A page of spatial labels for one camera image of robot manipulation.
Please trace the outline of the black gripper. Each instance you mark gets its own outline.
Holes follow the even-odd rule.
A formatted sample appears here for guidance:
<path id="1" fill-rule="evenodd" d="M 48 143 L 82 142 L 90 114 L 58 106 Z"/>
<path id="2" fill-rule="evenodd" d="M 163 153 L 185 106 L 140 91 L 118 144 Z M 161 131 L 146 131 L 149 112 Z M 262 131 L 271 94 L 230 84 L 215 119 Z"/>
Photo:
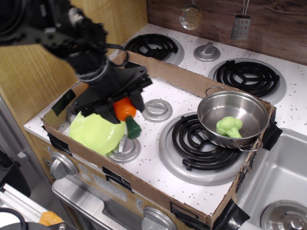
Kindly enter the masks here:
<path id="1" fill-rule="evenodd" d="M 96 71 L 77 72 L 77 77 L 88 88 L 73 103 L 74 110 L 88 116 L 92 113 L 100 115 L 112 124 L 119 124 L 113 104 L 128 97 L 136 110 L 145 109 L 141 93 L 152 84 L 144 66 L 119 68 L 105 64 Z"/>

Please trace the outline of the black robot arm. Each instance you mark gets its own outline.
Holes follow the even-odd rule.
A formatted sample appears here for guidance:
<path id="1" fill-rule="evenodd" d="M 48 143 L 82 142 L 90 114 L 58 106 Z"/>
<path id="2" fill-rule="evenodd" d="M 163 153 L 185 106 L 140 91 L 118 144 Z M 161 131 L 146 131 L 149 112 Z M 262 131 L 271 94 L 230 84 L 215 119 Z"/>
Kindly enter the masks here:
<path id="1" fill-rule="evenodd" d="M 83 116 L 100 115 L 117 124 L 119 101 L 128 98 L 143 111 L 143 89 L 152 82 L 144 66 L 127 68 L 128 59 L 115 64 L 108 49 L 120 45 L 106 42 L 102 24 L 87 18 L 68 0 L 3 0 L 0 3 L 0 44 L 39 44 L 66 61 L 88 88 L 75 100 L 73 108 Z"/>

